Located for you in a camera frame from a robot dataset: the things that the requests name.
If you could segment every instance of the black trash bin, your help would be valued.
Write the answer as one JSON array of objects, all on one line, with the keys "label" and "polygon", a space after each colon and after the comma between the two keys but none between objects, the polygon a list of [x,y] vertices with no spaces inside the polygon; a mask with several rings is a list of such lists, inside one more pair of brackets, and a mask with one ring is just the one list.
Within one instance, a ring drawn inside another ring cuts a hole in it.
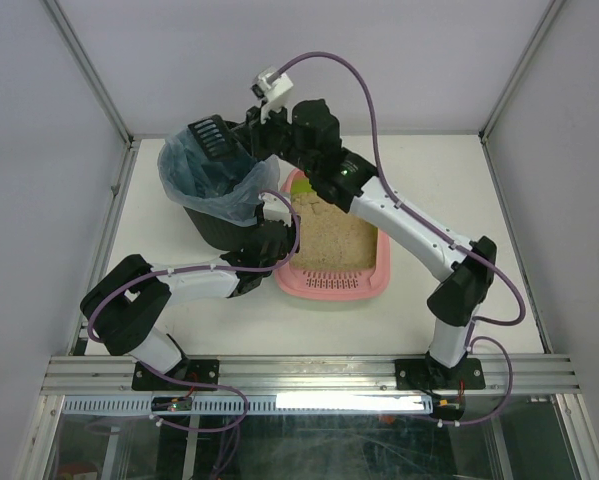
[{"label": "black trash bin", "polygon": [[234,158],[211,161],[188,129],[169,137],[159,154],[159,176],[168,198],[182,205],[209,245],[239,250],[256,227],[259,192],[276,189],[276,158],[257,162],[239,147]]}]

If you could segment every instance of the fluorescent light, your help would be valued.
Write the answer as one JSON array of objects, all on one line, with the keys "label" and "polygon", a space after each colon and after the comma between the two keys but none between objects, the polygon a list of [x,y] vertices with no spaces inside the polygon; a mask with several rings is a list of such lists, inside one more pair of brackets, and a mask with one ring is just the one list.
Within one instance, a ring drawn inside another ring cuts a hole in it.
[{"label": "fluorescent light", "polygon": [[410,413],[426,413],[428,410],[420,395],[389,397],[350,393],[289,392],[278,394],[276,403],[277,408]]}]

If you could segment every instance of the black bracket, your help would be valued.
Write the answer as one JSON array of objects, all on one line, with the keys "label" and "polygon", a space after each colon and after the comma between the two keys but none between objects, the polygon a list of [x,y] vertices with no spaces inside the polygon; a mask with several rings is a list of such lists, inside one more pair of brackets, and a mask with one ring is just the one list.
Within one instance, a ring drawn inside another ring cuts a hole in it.
[{"label": "black bracket", "polygon": [[[81,301],[81,311],[90,318],[108,295],[151,269],[141,255],[127,256],[88,292]],[[95,320],[97,334],[114,356],[125,355],[143,343],[171,296],[168,285],[157,278],[144,280],[128,291],[137,294],[134,300],[117,295]]]},{"label": "black bracket", "polygon": [[486,389],[478,358],[466,357],[444,375],[433,374],[426,358],[395,360],[395,378],[397,390],[459,390],[462,380],[465,390]]},{"label": "black bracket", "polygon": [[[188,382],[209,383],[217,385],[219,382],[219,360],[197,360],[190,359],[183,375],[178,380]],[[166,382],[150,373],[141,364],[135,364],[135,372],[132,377],[132,390],[136,392],[154,391],[185,391],[187,387],[175,383]],[[212,388],[195,388],[196,391],[213,391]]]}]

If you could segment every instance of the white cable connector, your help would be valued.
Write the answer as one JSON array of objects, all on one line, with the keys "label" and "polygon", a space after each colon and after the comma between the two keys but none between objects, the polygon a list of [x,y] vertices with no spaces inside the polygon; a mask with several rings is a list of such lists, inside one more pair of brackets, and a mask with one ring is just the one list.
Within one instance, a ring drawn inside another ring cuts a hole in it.
[{"label": "white cable connector", "polygon": [[450,248],[450,250],[456,250],[457,247],[465,247],[465,245],[461,242],[461,240],[453,238],[452,243],[448,244],[448,248]]},{"label": "white cable connector", "polygon": [[[280,193],[290,201],[290,194]],[[262,193],[259,199],[263,201],[263,218],[273,222],[281,220],[285,225],[292,225],[292,215],[277,197],[270,193]]]},{"label": "white cable connector", "polygon": [[270,112],[278,112],[288,102],[293,84],[285,73],[277,76],[277,69],[265,69],[252,81],[252,91],[262,102],[261,123],[266,123]]},{"label": "white cable connector", "polygon": [[[461,423],[459,422],[459,420],[455,420],[455,427],[460,427]],[[439,419],[439,421],[437,422],[437,428],[442,428],[443,427],[443,420]]]}]

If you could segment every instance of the white tabletop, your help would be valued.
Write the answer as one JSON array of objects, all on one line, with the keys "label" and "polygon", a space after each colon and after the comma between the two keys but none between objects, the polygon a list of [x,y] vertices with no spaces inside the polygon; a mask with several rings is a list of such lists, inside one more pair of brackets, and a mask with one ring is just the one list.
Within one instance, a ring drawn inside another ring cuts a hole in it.
[{"label": "white tabletop", "polygon": [[[220,253],[202,240],[183,208],[166,197],[157,173],[163,144],[163,140],[141,142],[109,268],[132,253],[161,264],[194,263]],[[368,136],[346,137],[344,144],[373,161]],[[497,265],[523,289],[476,136],[382,136],[380,147],[388,179],[400,193],[458,233],[493,239],[498,246]],[[282,181],[290,170],[282,162]],[[375,299],[304,300],[285,294],[269,277],[243,297],[167,308],[157,327],[173,335],[191,355],[424,353],[434,327],[426,299],[437,282],[394,242],[391,264],[390,285]],[[512,294],[495,281],[480,313],[507,320],[517,312]],[[515,327],[480,324],[476,334],[497,338],[512,353],[543,352],[530,313]],[[478,350],[496,351],[485,344]],[[89,342],[86,353],[106,354],[106,350]]]}]

